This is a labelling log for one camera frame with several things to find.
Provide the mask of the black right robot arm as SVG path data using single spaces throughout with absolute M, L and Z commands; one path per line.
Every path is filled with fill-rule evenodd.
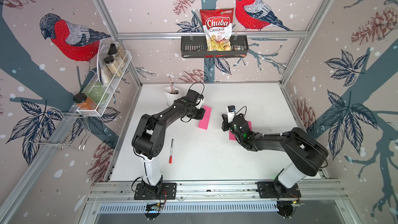
M 233 134 L 238 144 L 248 151 L 276 150 L 288 155 L 291 163 L 273 181 L 273 191 L 279 197 L 306 176 L 315 176 L 329 154 L 323 145 L 298 127 L 277 134 L 253 132 L 243 114 L 223 114 L 222 130 Z

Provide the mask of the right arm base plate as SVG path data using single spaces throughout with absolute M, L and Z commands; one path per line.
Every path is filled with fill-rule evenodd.
M 298 185 L 295 184 L 292 188 L 286 188 L 276 181 L 260 181 L 256 182 L 257 190 L 261 199 L 282 199 L 282 198 L 301 198 L 301 192 Z

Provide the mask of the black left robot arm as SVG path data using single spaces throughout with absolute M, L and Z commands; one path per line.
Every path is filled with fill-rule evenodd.
M 177 120 L 184 117 L 189 120 L 201 120 L 205 110 L 202 107 L 204 96 L 196 100 L 182 97 L 174 101 L 166 110 L 154 115 L 144 114 L 133 136 L 133 152 L 138 156 L 144 168 L 144 186 L 157 194 L 161 191 L 163 176 L 160 172 L 157 156 L 164 147 L 166 129 Z

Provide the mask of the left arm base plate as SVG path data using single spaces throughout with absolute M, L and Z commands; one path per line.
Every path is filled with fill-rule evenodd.
M 137 185 L 134 200 L 175 200 L 176 183 L 161 183 L 150 186 L 145 182 Z

